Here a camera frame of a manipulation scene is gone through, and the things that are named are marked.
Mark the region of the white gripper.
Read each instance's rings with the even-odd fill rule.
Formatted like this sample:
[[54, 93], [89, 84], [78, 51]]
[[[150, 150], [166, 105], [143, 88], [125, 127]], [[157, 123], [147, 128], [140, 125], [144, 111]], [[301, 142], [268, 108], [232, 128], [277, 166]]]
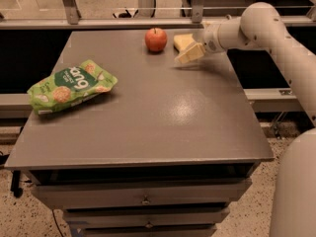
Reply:
[[202, 43], [195, 42], [182, 50], [176, 57], [176, 60], [181, 64], [186, 64], [195, 61], [205, 55], [205, 51], [211, 53], [224, 52], [225, 48], [221, 45], [219, 39], [220, 24], [204, 24]]

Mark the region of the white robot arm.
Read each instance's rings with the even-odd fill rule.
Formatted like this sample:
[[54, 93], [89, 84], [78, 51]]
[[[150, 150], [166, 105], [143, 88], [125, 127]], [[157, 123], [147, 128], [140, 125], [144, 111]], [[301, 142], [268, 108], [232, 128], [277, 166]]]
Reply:
[[[174, 47], [182, 64], [232, 48], [266, 51], [308, 117], [316, 119], [316, 55], [288, 32], [272, 5], [254, 3], [237, 18], [205, 23], [200, 40], [175, 38]], [[270, 237], [316, 237], [316, 128], [296, 137], [282, 155]]]

